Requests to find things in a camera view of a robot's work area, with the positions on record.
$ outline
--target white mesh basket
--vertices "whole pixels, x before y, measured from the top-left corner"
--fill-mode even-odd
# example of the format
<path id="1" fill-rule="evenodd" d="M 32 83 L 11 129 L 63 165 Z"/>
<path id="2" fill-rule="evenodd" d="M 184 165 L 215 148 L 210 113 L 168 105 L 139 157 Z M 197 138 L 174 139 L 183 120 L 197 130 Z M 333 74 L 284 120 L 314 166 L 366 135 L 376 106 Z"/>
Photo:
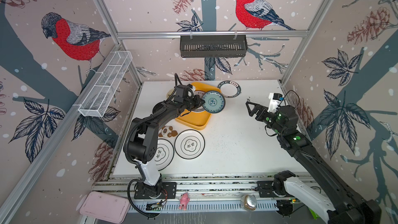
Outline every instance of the white mesh basket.
<path id="1" fill-rule="evenodd" d="M 117 51 L 79 107 L 83 116 L 103 117 L 132 60 L 129 51 Z"/>

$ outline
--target yellow tray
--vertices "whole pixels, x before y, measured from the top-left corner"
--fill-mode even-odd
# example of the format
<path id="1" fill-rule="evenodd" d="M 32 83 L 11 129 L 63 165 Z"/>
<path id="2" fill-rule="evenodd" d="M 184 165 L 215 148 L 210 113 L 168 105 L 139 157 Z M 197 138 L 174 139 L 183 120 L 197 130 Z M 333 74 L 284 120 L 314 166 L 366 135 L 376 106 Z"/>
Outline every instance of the yellow tray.
<path id="1" fill-rule="evenodd" d="M 198 91 L 203 91 L 203 92 L 208 92 L 208 91 L 217 91 L 221 92 L 221 90 L 217 87 L 213 87 L 201 82 L 192 82 L 192 86 L 195 87 L 196 90 Z M 211 117 L 211 113 L 203 111 L 203 112 L 191 112 L 190 114 L 187 114 L 183 117 L 179 116 L 176 118 L 176 121 L 186 125 L 187 127 L 191 127 L 196 130 L 203 130 L 207 123 L 209 122 L 209 119 Z"/>

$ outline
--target green object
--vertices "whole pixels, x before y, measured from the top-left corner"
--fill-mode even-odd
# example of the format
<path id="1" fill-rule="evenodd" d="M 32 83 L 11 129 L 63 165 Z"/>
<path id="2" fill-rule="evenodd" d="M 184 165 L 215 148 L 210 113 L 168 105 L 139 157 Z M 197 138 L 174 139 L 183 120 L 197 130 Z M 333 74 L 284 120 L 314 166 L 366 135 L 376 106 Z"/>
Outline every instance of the green object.
<path id="1" fill-rule="evenodd" d="M 311 208 L 308 208 L 312 214 L 312 217 L 314 217 L 314 220 L 318 219 L 319 215 L 317 215 L 314 211 L 312 211 Z"/>

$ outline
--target pink figurine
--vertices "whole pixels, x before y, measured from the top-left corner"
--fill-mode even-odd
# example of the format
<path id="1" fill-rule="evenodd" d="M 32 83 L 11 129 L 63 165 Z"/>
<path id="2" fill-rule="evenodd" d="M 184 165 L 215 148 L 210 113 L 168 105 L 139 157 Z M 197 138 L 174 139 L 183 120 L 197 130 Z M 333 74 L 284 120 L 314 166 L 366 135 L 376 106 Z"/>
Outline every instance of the pink figurine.
<path id="1" fill-rule="evenodd" d="M 186 210 L 187 209 L 187 204 L 188 204 L 188 202 L 189 202 L 189 198 L 188 198 L 188 193 L 184 193 L 182 196 L 181 196 L 181 199 L 180 199 L 180 206 L 178 207 L 178 209 L 184 209 L 184 210 Z"/>

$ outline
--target white plate with black rim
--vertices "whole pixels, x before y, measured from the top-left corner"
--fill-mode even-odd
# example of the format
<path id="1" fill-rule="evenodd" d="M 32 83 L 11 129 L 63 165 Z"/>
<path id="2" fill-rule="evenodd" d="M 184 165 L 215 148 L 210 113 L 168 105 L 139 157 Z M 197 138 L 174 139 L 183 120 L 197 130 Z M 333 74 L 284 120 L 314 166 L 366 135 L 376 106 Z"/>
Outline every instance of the white plate with black rim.
<path id="1" fill-rule="evenodd" d="M 202 154 L 205 148 L 205 139 L 198 131 L 186 130 L 178 135 L 174 147 L 180 157 L 193 159 Z"/>
<path id="2" fill-rule="evenodd" d="M 173 160 L 174 149 L 173 145 L 166 139 L 158 139 L 158 148 L 155 153 L 156 169 L 162 170 L 166 168 Z"/>

